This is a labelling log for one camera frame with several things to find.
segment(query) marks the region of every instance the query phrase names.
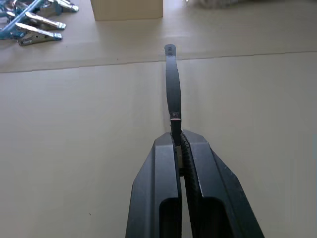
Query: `cardboard box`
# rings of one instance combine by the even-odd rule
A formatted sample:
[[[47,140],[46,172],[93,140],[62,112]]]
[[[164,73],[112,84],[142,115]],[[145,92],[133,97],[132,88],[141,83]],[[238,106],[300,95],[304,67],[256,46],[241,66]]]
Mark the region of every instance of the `cardboard box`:
[[[96,21],[163,17],[163,0],[91,0]]]

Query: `beige box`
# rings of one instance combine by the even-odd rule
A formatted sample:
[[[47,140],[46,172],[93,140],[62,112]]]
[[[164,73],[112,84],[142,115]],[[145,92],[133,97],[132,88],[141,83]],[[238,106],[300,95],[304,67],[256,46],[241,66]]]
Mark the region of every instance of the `beige box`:
[[[163,17],[163,0],[91,0],[96,21]]]

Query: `black strap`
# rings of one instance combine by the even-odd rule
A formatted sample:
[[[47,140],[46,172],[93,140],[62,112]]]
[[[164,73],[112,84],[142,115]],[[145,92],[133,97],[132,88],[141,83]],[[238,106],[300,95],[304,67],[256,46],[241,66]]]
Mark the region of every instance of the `black strap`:
[[[175,146],[180,145],[181,113],[180,113],[180,83],[176,63],[176,47],[172,44],[165,46],[166,55],[166,95],[170,127]]]

